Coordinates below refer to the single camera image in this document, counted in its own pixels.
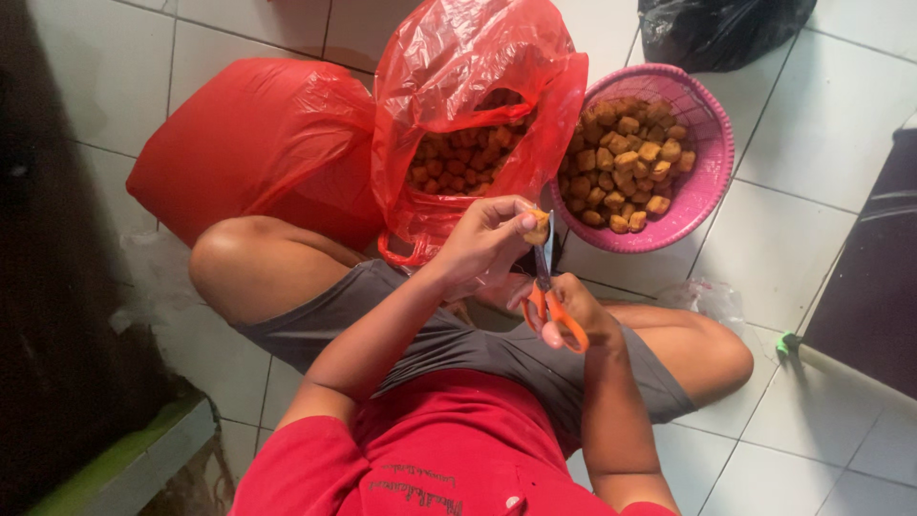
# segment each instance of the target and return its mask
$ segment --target man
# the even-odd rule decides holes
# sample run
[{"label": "man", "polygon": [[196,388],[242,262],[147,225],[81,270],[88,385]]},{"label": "man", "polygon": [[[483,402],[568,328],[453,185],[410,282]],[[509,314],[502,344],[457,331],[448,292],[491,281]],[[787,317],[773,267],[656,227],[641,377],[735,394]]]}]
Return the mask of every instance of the man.
[{"label": "man", "polygon": [[[589,335],[584,355],[553,322],[541,338],[491,333],[441,309],[528,249],[531,207],[475,201],[410,278],[276,219],[199,239],[190,270],[204,299],[305,372],[235,514],[678,513],[650,423],[741,387],[751,354],[697,314],[603,307],[573,275],[553,285]],[[566,468],[580,443],[594,496]]]}]

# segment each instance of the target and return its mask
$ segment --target scissors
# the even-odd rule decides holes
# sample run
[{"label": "scissors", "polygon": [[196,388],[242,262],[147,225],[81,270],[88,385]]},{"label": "scissors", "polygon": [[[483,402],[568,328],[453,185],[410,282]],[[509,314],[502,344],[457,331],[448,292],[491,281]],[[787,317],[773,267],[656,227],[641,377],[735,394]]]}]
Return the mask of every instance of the scissors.
[{"label": "scissors", "polygon": [[545,326],[547,315],[551,320],[559,322],[569,328],[576,338],[576,345],[570,339],[564,339],[567,347],[574,353],[586,353],[589,349],[589,338],[580,324],[575,321],[560,304],[557,294],[551,288],[551,257],[554,253],[554,210],[548,214],[547,241],[545,245],[535,246],[535,266],[538,276],[535,278],[535,287],[528,299],[523,299],[523,314],[528,327],[535,333]]}]

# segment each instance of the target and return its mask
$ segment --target hand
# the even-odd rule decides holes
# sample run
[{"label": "hand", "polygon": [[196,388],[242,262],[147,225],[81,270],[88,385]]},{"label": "hand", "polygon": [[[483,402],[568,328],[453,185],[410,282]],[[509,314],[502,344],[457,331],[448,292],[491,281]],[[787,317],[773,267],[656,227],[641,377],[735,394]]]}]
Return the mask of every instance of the hand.
[{"label": "hand", "polygon": [[[567,313],[577,321],[589,336],[591,347],[615,347],[624,345],[621,325],[602,307],[579,278],[570,273],[551,278],[551,289]],[[559,349],[572,335],[562,324],[549,321],[541,329],[541,339],[552,348]]]},{"label": "hand", "polygon": [[522,235],[535,227],[535,216],[525,213],[534,208],[521,196],[478,199],[456,224],[446,243],[424,269],[453,292],[470,294],[483,285],[482,276],[497,276],[502,281],[513,262],[528,252]]}]

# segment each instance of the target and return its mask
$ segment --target red plastic bag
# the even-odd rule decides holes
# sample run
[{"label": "red plastic bag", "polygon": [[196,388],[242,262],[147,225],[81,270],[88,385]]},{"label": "red plastic bag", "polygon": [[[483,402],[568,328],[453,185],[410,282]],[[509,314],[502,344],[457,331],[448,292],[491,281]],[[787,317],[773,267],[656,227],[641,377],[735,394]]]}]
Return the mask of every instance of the red plastic bag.
[{"label": "red plastic bag", "polygon": [[[537,105],[535,123],[486,194],[535,200],[567,149],[588,67],[548,0],[427,0],[417,7],[376,70],[372,190],[388,227],[379,239],[382,256],[391,264],[426,263],[474,200],[405,185],[427,131],[509,123]],[[523,104],[475,111],[496,88],[521,94]],[[389,251],[389,231],[414,245],[411,256]]]},{"label": "red plastic bag", "polygon": [[383,227],[374,116],[366,88],[335,64],[236,61],[147,141],[127,191],[189,246],[220,220],[268,215],[361,251]]}]

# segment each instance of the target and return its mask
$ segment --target pink basket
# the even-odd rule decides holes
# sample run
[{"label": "pink basket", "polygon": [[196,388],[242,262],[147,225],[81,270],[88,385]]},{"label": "pink basket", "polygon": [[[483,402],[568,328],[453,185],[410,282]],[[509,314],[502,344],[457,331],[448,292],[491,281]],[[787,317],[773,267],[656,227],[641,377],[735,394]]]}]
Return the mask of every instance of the pink basket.
[{"label": "pink basket", "polygon": [[647,102],[669,101],[672,115],[688,128],[687,139],[697,152],[694,169],[672,186],[674,197],[668,211],[661,216],[648,214],[646,227],[639,233],[619,235],[587,226],[567,211],[557,178],[550,183],[551,195],[555,210],[584,241],[605,251],[649,252],[681,240],[713,211],[733,170],[733,128],[723,107],[701,83],[667,64],[640,64],[606,75],[586,91],[583,108],[629,95]]}]

